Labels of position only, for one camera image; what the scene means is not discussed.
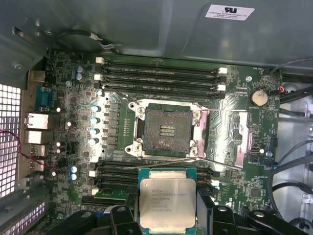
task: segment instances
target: metal panel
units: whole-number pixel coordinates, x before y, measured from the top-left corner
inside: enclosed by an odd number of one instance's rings
[[[23,1],[1,1],[0,21],[0,82],[24,88],[25,73],[46,54],[49,39],[40,32],[35,15]],[[31,43],[14,34],[14,27]]]
[[[42,30],[91,30],[124,54],[273,65],[313,54],[310,0],[26,0]],[[211,4],[255,8],[246,21],[206,18]],[[77,48],[99,49],[89,39]],[[301,66],[312,67],[312,63]]]
[[[307,87],[307,84],[284,84],[287,91],[296,91]],[[313,97],[297,100],[291,104],[283,104],[281,107],[292,111],[313,112]],[[312,119],[294,118],[280,114],[278,125],[278,148],[276,160],[279,160],[286,152],[296,144],[310,140],[313,137]],[[313,144],[305,145],[294,151],[283,163],[303,157],[313,150]],[[304,165],[283,171],[274,177],[274,185],[282,182],[303,182],[313,188],[313,172]],[[313,217],[313,197],[302,192],[295,187],[286,187],[274,192],[277,207],[286,221],[291,221],[296,217],[303,217],[312,220]]]

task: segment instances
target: black cable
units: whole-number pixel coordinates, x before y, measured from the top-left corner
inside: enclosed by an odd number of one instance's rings
[[[291,60],[288,62],[285,62],[283,64],[280,64],[278,66],[276,66],[274,69],[272,69],[269,73],[269,78],[272,80],[272,82],[277,86],[280,87],[280,84],[278,83],[278,81],[273,77],[273,74],[281,69],[284,66],[288,66],[288,65],[292,65],[292,64],[296,64],[296,63],[300,63],[300,62],[305,62],[305,61],[313,61],[313,57],[309,57],[309,58],[302,58],[302,59],[297,59],[297,60]]]
[[[313,143],[313,140],[307,140],[307,141],[302,141],[298,144],[296,144],[294,147],[291,148],[279,161],[278,164],[281,164],[291,153],[293,153],[295,150],[298,148],[301,148],[302,146],[305,146],[306,144]]]
[[[290,223],[291,225],[293,225],[293,226],[300,225],[300,223],[304,223],[305,225],[306,225],[306,223],[308,223],[308,224],[310,225],[311,229],[313,229],[313,223],[312,223],[311,221],[305,219],[305,218],[298,217],[298,218],[295,218],[295,219],[291,220],[289,223]]]
[[[306,185],[305,183],[301,183],[301,182],[283,182],[280,184],[277,184],[275,186],[272,187],[273,192],[280,189],[280,188],[284,188],[284,187],[297,187],[299,189],[301,189],[301,191],[307,193],[307,194],[311,194],[313,195],[313,190],[311,189],[310,186]]]
[[[272,174],[275,175],[275,174],[282,172],[284,170],[288,170],[288,169],[294,168],[296,166],[303,165],[303,164],[310,163],[310,162],[313,162],[313,154],[312,153],[307,155],[307,156],[292,160],[286,164],[279,166],[278,168],[272,170]]]
[[[279,109],[279,113],[286,114],[286,115],[289,115],[289,116],[292,116],[292,117],[298,117],[298,118],[305,117],[305,113],[304,112],[290,111],[290,110],[282,109],[282,108]]]
[[[305,98],[309,95],[313,95],[313,86],[306,87],[292,93],[282,94],[280,96],[280,104],[290,103],[292,101]]]
[[[274,200],[273,189],[272,189],[274,175],[281,172],[281,171],[288,170],[290,168],[296,167],[298,165],[306,164],[306,163],[309,163],[312,161],[313,161],[313,154],[310,154],[308,156],[304,156],[304,157],[301,157],[299,159],[293,160],[289,163],[283,164],[280,167],[270,171],[270,173],[268,174],[268,183],[267,183],[268,197],[269,197],[269,201],[270,201],[272,208],[274,209],[274,211],[276,211],[277,216],[279,218],[282,219],[283,217],[282,217],[281,213],[279,212],[278,207],[277,207],[275,200]]]

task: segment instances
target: green circuit board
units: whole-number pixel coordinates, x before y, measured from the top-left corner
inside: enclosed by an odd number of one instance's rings
[[[96,58],[102,58],[102,63],[96,63]],[[78,66],[83,68],[80,80],[75,78]],[[211,71],[209,76],[205,75],[205,71]],[[186,104],[197,103],[205,107],[205,110],[209,111],[206,125],[203,127],[205,131],[202,133],[206,159],[234,165],[238,148],[246,141],[243,140],[242,131],[248,129],[247,144],[250,146],[244,155],[241,170],[204,161],[185,166],[198,169],[208,167],[218,172],[207,181],[208,184],[217,182],[215,186],[219,190],[212,195],[217,204],[230,206],[236,211],[239,211],[241,205],[250,209],[264,207],[268,203],[266,181],[275,156],[279,113],[279,96],[269,95],[269,91],[274,90],[275,86],[266,75],[267,72],[267,68],[248,66],[112,54],[68,55],[62,51],[52,51],[47,60],[44,83],[44,87],[51,91],[48,93],[51,101],[47,106],[50,112],[60,116],[59,128],[54,130],[55,143],[66,141],[70,144],[67,144],[65,153],[55,154],[56,149],[53,148],[49,154],[52,162],[56,163],[61,157],[66,157],[68,166],[78,167],[75,181],[70,179],[69,170],[66,169],[56,177],[50,177],[54,215],[65,218],[81,209],[101,211],[105,208],[84,204],[84,197],[91,196],[94,188],[88,184],[90,162],[106,160],[126,165],[156,164],[162,161],[159,158],[137,158],[127,152],[127,146],[134,142],[134,130],[140,129],[137,134],[145,131],[144,122],[137,123],[136,126],[138,116],[130,108],[132,102],[143,99],[154,100],[147,106],[146,111],[166,111],[176,116],[180,112],[191,112]],[[201,81],[190,82],[189,77],[196,73],[199,73]],[[184,82],[173,80],[176,75]],[[104,80],[109,82],[109,86],[105,84],[103,87]],[[262,106],[251,101],[251,94],[260,90],[268,94],[267,101]],[[160,100],[166,100],[167,103],[158,103]],[[92,105],[100,106],[101,111],[92,112]],[[58,107],[62,108],[62,112],[56,113]],[[93,137],[89,130],[95,128],[90,119],[94,117],[100,119],[100,125],[96,126],[100,130],[97,137],[99,143],[90,146],[89,140]],[[68,128],[68,121],[75,125]],[[163,126],[167,137],[179,135],[178,129],[171,130],[175,127],[165,124]],[[148,152],[152,156],[167,157],[167,160],[186,156],[184,151],[169,151],[164,149],[164,146]],[[103,171],[103,175],[103,178],[108,176],[107,182],[104,180],[104,188],[110,184],[110,177],[124,184],[129,180],[130,185],[133,185],[130,175],[123,175],[120,171],[115,175]],[[117,187],[111,191],[106,190],[106,193],[110,192],[108,197],[103,189],[100,189],[95,197],[121,200],[125,199],[126,190],[124,186],[122,189]]]

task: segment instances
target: gray cable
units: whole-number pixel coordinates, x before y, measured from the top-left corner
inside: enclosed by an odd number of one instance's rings
[[[289,150],[279,161],[278,163],[281,164],[291,153],[293,153],[295,150],[297,150],[298,148],[301,148],[302,146],[309,144],[309,143],[313,143],[313,140],[307,140],[307,141],[302,141],[298,144],[296,144],[294,147],[291,148],[291,150]]]
[[[300,63],[300,62],[305,62],[305,61],[313,61],[313,57],[309,57],[309,58],[302,58],[302,59],[297,59],[297,60],[291,60],[291,61],[288,61],[288,62],[285,62],[283,64],[280,64],[278,66],[276,66],[273,70],[270,71],[269,73],[269,78],[272,80],[272,82],[277,86],[279,87],[280,84],[278,83],[278,81],[273,77],[273,74],[281,69],[282,67],[284,66],[288,66],[288,65],[292,65],[292,64],[296,64],[296,63]]]

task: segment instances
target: black ram slot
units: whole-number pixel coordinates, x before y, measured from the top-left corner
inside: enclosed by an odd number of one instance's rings
[[[198,84],[181,84],[179,82],[174,82],[174,83],[164,83],[164,82],[154,82],[154,81],[140,81],[140,82],[135,82],[135,81],[120,81],[116,79],[112,79],[110,81],[105,80],[103,81],[105,85],[109,87],[114,87],[117,86],[117,84],[120,84],[121,86],[151,86],[151,87],[160,87],[164,89],[182,89],[182,90],[196,90],[196,91],[202,91],[202,92],[207,92],[207,91],[216,91],[217,86],[216,85],[198,85]]]
[[[145,64],[131,64],[131,63],[120,63],[120,62],[109,62],[108,68],[127,68],[127,69],[138,69],[138,70],[158,70],[164,72],[187,72],[187,73],[198,73],[198,74],[217,74],[219,69],[203,70],[194,68],[182,68],[166,65],[145,65]]]
[[[137,94],[151,94],[151,95],[164,95],[164,96],[176,96],[176,97],[189,97],[189,98],[201,98],[201,99],[224,99],[225,94],[224,93],[210,93],[210,94],[196,94],[192,93],[192,90],[189,91],[164,91],[164,90],[147,90],[146,87],[143,87],[141,89],[135,89],[130,87],[112,87],[115,90],[118,90],[119,92],[125,92],[125,93],[137,93]]]
[[[117,78],[117,79],[122,79],[122,80],[149,80],[149,79],[160,79],[160,80],[171,80],[171,81],[180,81],[180,82],[195,82],[195,83],[212,83],[212,84],[217,84],[220,82],[226,82],[226,77],[225,76],[201,76],[197,77],[194,75],[190,75],[187,77],[181,77],[181,76],[164,76],[164,75],[159,75],[159,74],[144,74],[140,75],[138,73],[133,73],[133,72],[114,72],[114,71],[108,71],[103,74],[104,77],[108,78]]]

